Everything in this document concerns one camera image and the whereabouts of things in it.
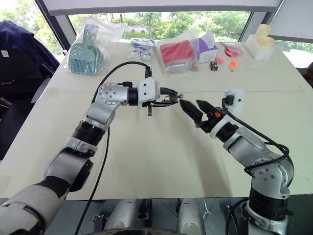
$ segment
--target orange button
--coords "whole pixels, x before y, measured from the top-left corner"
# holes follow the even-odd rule
[[[221,114],[219,112],[215,112],[215,117],[219,118]]]

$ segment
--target robotic arm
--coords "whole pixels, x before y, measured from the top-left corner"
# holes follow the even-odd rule
[[[227,114],[227,109],[213,107],[202,100],[197,100],[197,104],[208,120],[201,120],[203,113],[190,101],[180,100],[182,109],[196,126],[210,133],[210,137],[220,139],[226,151],[246,167],[245,172],[252,177],[246,203],[249,234],[285,235],[290,193],[288,186],[293,178],[291,160],[271,152],[247,128],[232,124],[233,119]]]
[[[161,94],[169,100],[156,102]],[[47,167],[45,178],[10,198],[0,207],[0,234],[43,234],[69,192],[80,190],[92,169],[97,145],[119,106],[166,107],[177,103],[177,92],[161,88],[146,74],[137,88],[131,82],[104,83],[73,135]]]

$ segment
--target green litter scoop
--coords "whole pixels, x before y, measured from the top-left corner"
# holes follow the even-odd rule
[[[99,27],[87,24],[81,43],[72,45],[68,56],[68,69],[74,73],[96,75],[103,60],[99,48],[95,47]]]

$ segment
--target white wall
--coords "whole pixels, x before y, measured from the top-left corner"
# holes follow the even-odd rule
[[[313,0],[285,0],[271,26],[273,36],[313,40]]]
[[[273,11],[278,2],[279,0],[44,0],[51,15],[219,9]]]

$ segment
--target small black box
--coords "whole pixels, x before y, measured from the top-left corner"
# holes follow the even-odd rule
[[[217,71],[217,63],[216,61],[211,61],[210,62],[210,69],[213,71]]]

